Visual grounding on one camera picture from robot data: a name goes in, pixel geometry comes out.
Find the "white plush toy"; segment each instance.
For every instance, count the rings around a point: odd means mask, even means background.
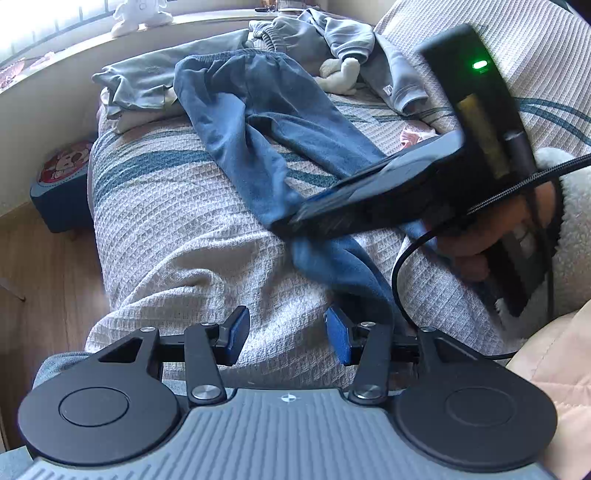
[[[327,93],[354,95],[357,90],[353,87],[357,83],[359,69],[359,60],[353,57],[343,61],[328,59],[320,67],[320,76],[314,77],[314,80]]]
[[[113,14],[114,19],[121,21],[111,29],[111,34],[120,37],[135,32],[140,23],[148,28],[171,23],[173,16],[160,11],[166,7],[166,2],[167,0],[125,0]]]

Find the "red cartoon lid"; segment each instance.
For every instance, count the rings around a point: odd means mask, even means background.
[[[88,163],[92,142],[84,141],[56,153],[43,165],[39,183],[55,183],[74,175]]]

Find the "window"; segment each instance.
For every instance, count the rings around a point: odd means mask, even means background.
[[[123,1],[0,0],[0,70],[22,57],[42,56],[107,33]],[[259,4],[260,0],[168,0],[166,11],[182,15]]]

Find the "finger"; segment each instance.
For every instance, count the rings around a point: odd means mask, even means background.
[[[483,212],[461,235],[437,237],[437,248],[450,257],[471,257],[494,245],[527,217],[523,198],[507,200]]]
[[[456,257],[453,261],[454,267],[464,280],[484,281],[491,273],[488,262],[484,255],[472,255],[471,257]]]

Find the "blue storage box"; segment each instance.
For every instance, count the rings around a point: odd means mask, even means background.
[[[55,154],[31,186],[31,200],[53,233],[93,225],[86,197],[92,144],[79,142]]]

